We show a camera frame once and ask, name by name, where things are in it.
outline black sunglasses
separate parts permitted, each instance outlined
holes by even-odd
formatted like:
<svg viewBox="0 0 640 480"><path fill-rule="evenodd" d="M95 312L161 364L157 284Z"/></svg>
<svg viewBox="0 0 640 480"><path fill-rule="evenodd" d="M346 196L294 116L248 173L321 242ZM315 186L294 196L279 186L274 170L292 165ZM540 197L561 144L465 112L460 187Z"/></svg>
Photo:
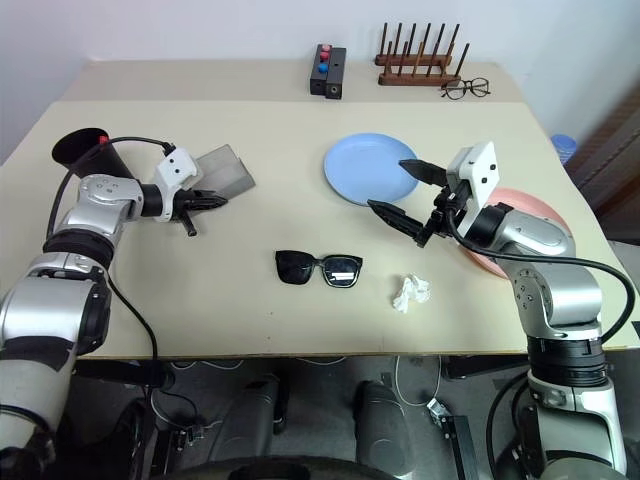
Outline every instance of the black sunglasses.
<svg viewBox="0 0 640 480"><path fill-rule="evenodd" d="M307 283L316 265L322 267L322 274L327 284L332 287L349 288L358 281L362 259L352 255L329 255L318 259L309 253L296 250L276 252L278 276L285 283L294 285Z"/></svg>
<svg viewBox="0 0 640 480"><path fill-rule="evenodd" d="M489 91L489 80L481 77L473 80L453 80L444 85L442 90L444 90L444 93L440 96L444 97L446 95L451 100L460 100L467 93L467 90L476 97L484 97L491 93Z"/></svg>

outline white wall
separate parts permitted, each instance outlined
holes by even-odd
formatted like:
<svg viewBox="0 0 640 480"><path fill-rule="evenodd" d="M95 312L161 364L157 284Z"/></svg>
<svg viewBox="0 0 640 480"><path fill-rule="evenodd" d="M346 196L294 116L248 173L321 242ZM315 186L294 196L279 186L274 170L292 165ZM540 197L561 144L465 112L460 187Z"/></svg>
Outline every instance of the white wall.
<svg viewBox="0 0 640 480"><path fill-rule="evenodd" d="M370 59L400 20L461 23L468 59L502 65L550 133L584 139L640 78L637 0L0 0L0 160L87 60L308 58L319 42Z"/></svg>

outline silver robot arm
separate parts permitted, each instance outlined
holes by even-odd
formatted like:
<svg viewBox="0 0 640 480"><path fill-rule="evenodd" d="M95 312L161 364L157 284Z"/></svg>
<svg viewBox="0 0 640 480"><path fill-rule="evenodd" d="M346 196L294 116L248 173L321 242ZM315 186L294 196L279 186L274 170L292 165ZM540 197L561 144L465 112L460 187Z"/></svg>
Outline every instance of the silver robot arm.
<svg viewBox="0 0 640 480"><path fill-rule="evenodd" d="M157 167L154 184L102 174L81 180L77 204L0 308L2 478L39 478L55 460L53 435L76 356L98 348L107 335L105 277L123 225L140 217L180 220L195 235L187 211L226 203L214 192L189 189L200 176L177 148Z"/></svg>
<svg viewBox="0 0 640 480"><path fill-rule="evenodd" d="M384 202L368 203L419 246L437 234L493 253L575 257L573 238L555 222L508 205L486 206L499 179L491 142L461 150L447 170L421 160L400 165L416 179L442 187L428 222L423 225ZM626 473L615 392L602 350L602 292L596 280L580 265L494 261L511 282L527 335L535 406L520 413L526 470L541 477L556 460L571 458Z"/></svg>

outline sunglasses lens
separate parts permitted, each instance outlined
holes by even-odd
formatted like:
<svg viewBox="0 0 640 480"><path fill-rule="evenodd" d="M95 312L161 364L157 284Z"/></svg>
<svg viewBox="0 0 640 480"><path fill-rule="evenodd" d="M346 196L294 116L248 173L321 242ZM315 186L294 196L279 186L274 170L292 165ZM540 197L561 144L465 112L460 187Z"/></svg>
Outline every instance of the sunglasses lens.
<svg viewBox="0 0 640 480"><path fill-rule="evenodd" d="M349 257L328 257L324 260L324 278L334 287L351 287L358 279L361 262Z"/></svg>
<svg viewBox="0 0 640 480"><path fill-rule="evenodd" d="M302 285L307 283L313 273L313 255L294 250L280 250L276 252L276 267L278 276L285 283Z"/></svg>

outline pink plate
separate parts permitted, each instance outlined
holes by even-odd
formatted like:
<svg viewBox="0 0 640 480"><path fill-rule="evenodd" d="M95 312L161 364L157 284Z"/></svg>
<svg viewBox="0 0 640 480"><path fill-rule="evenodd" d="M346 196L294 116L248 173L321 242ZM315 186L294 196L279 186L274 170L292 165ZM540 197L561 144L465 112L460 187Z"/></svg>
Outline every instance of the pink plate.
<svg viewBox="0 0 640 480"><path fill-rule="evenodd" d="M487 203L490 205L495 205L499 202L511 205L513 208L517 208L518 210L521 210L525 213L530 213L531 215L546 217L550 218L551 220L555 220L564 228L566 228L568 232L571 232L571 230L569 230L569 226L558 214L558 212L556 212L542 200L529 195L528 193L524 193L519 190L512 190L511 188L496 188L489 197ZM469 250L465 250L465 252L467 252L467 254L471 256L471 258L473 258L476 262L489 270L491 273L495 273L502 278L507 278L502 269L484 255L478 255L476 253L470 252Z"/></svg>

